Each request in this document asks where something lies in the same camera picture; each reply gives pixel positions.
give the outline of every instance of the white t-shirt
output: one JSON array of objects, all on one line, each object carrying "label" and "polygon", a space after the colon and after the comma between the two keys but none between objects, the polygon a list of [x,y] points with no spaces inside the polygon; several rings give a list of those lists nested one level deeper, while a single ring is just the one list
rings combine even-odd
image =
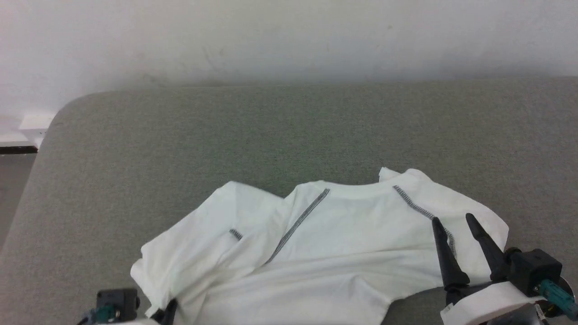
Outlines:
[{"label": "white t-shirt", "polygon": [[503,248],[496,214],[415,169],[285,199],[229,182],[145,244],[131,275],[153,309],[177,298],[175,325],[379,324],[394,300],[442,285],[434,216],[472,283],[488,280],[468,212]]}]

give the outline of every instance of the floor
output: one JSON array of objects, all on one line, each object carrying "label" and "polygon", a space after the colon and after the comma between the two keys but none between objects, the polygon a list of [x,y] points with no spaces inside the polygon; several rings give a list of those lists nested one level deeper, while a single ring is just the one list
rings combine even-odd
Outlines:
[{"label": "floor", "polygon": [[35,153],[0,155],[0,251],[35,158]]}]

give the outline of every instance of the seam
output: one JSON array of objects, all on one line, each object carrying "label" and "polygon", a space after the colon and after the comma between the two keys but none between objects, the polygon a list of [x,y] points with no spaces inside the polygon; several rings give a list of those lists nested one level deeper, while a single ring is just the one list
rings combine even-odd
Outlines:
[{"label": "seam", "polygon": [[237,238],[238,241],[243,239],[243,235],[241,235],[241,233],[239,231],[236,231],[235,229],[229,229],[229,233],[233,235],[235,238]]},{"label": "seam", "polygon": [[283,246],[285,246],[285,244],[287,243],[289,238],[291,238],[291,236],[293,235],[293,233],[295,232],[297,227],[299,227],[299,225],[301,225],[303,223],[303,221],[305,221],[305,219],[307,218],[307,216],[309,216],[311,211],[313,211],[313,209],[315,209],[315,207],[327,196],[327,194],[329,194],[329,189],[323,190],[323,192],[321,194],[319,194],[319,196],[315,199],[315,201],[313,201],[309,205],[309,207],[307,209],[305,209],[305,211],[303,211],[303,213],[299,216],[297,221],[295,221],[293,226],[291,226],[291,229],[289,229],[289,231],[287,231],[287,233],[281,238],[281,241],[279,241],[279,244],[277,245],[277,248],[275,248],[275,251],[273,252],[271,257],[263,265],[269,264],[273,260],[273,258],[275,258],[275,256],[277,256],[277,254],[281,251]]},{"label": "seam", "polygon": [[[430,211],[427,211],[426,209],[415,204],[412,201],[412,199],[409,197],[409,195],[407,193],[405,193],[404,190],[401,189],[401,187],[395,185],[394,189],[397,191],[399,196],[401,196],[402,199],[407,203],[407,205],[409,205],[410,208],[414,209],[415,211],[419,212],[420,214],[422,214],[423,216],[425,216],[426,218],[428,218],[430,220],[432,220],[433,218],[436,217]],[[455,238],[454,238],[454,235],[452,235],[451,232],[448,229],[446,229],[445,227],[444,227],[444,231],[446,232],[447,239],[448,239],[448,242],[450,244],[451,253],[455,256]]]}]

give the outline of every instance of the gray couch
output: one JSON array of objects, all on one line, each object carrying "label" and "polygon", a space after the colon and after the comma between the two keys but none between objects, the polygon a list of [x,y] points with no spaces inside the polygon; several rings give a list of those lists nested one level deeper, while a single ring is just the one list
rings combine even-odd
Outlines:
[{"label": "gray couch", "polygon": [[[549,252],[578,286],[578,78],[124,91],[54,119],[0,257],[0,323],[76,324],[228,180],[285,196],[372,183],[381,166],[489,206],[508,245]],[[423,292],[384,322],[440,324],[443,307]]]}]

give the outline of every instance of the white wall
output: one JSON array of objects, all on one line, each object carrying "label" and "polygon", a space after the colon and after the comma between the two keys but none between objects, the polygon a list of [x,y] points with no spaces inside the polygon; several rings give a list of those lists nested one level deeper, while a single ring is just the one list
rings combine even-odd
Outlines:
[{"label": "white wall", "polygon": [[578,75],[575,0],[0,1],[0,131],[105,90]]}]

